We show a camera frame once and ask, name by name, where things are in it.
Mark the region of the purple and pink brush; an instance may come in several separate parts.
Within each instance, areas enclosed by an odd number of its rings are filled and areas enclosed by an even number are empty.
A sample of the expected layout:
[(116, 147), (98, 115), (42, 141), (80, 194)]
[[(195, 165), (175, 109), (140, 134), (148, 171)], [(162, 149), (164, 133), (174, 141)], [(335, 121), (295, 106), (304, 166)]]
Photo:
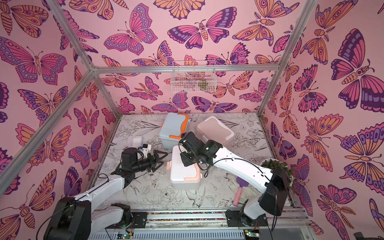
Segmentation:
[(247, 181), (243, 180), (240, 177), (237, 177), (237, 183), (239, 184), (239, 188), (237, 190), (237, 193), (236, 193), (234, 201), (233, 201), (233, 205), (235, 207), (237, 207), (239, 205), (239, 200), (240, 200), (241, 195), (242, 195), (243, 187), (248, 187), (249, 186), (249, 183)]

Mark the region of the grey and orange first aid box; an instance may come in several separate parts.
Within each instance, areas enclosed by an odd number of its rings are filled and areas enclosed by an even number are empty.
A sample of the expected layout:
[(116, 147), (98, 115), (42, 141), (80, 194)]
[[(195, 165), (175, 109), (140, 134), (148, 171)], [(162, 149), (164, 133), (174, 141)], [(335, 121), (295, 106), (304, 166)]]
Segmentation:
[(168, 113), (159, 132), (159, 138), (165, 150), (172, 150), (189, 130), (189, 116), (186, 114)]

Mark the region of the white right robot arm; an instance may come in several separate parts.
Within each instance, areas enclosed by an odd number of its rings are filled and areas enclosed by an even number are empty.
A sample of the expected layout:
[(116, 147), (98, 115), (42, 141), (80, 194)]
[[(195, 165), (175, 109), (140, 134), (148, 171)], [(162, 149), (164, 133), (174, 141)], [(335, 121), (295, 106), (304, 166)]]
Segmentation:
[(204, 163), (222, 168), (257, 189), (261, 196), (243, 204), (243, 213), (255, 220), (263, 214), (276, 217), (282, 215), (289, 195), (288, 174), (284, 169), (271, 170), (247, 161), (224, 147), (222, 144), (198, 139), (193, 132), (182, 134), (179, 141), (180, 156), (184, 166)]

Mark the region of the pink first aid box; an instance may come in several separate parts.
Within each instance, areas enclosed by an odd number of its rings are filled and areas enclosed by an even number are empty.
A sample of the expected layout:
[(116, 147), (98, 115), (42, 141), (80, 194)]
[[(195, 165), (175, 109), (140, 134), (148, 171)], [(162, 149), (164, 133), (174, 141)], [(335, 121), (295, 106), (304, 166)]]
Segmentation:
[(197, 125), (197, 137), (203, 143), (213, 140), (229, 149), (235, 133), (216, 117), (209, 117)]

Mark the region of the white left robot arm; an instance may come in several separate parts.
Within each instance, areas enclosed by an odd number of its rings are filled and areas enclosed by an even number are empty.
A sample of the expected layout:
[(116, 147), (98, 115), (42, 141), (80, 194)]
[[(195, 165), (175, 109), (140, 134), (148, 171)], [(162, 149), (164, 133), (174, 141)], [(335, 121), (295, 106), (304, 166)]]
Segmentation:
[(139, 148), (123, 150), (115, 170), (106, 181), (72, 197), (63, 197), (46, 222), (44, 240), (86, 240), (89, 236), (109, 226), (131, 228), (135, 221), (131, 207), (121, 203), (111, 204), (104, 210), (98, 207), (112, 195), (125, 189), (136, 179), (136, 173), (155, 172), (168, 153), (154, 150), (144, 153)]

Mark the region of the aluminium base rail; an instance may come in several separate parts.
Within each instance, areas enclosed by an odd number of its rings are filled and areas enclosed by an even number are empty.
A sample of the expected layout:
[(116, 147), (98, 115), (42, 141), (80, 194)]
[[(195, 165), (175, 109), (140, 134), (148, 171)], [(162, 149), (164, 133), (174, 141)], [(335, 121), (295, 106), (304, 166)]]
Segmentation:
[(304, 212), (284, 211), (272, 226), (272, 216), (262, 215), (247, 225), (238, 209), (201, 211), (131, 211), (117, 222), (118, 208), (96, 211), (77, 228), (75, 240), (315, 240)]

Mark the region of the white and peach first aid box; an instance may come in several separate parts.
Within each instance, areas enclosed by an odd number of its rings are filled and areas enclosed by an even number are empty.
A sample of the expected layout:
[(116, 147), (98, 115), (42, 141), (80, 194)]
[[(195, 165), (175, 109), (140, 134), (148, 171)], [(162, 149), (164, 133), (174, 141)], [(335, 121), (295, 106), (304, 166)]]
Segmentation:
[(203, 177), (197, 164), (185, 167), (181, 151), (185, 151), (183, 147), (174, 146), (172, 150), (172, 159), (167, 162), (167, 170), (170, 171), (170, 181), (175, 190), (191, 191), (198, 190)]

